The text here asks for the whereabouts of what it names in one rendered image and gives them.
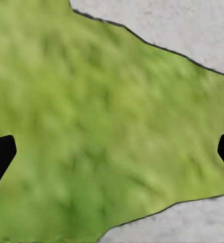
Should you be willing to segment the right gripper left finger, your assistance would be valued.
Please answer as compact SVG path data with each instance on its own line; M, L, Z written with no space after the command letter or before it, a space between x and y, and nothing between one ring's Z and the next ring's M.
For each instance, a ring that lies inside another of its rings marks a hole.
M12 135L0 137L0 179L17 154L16 144Z

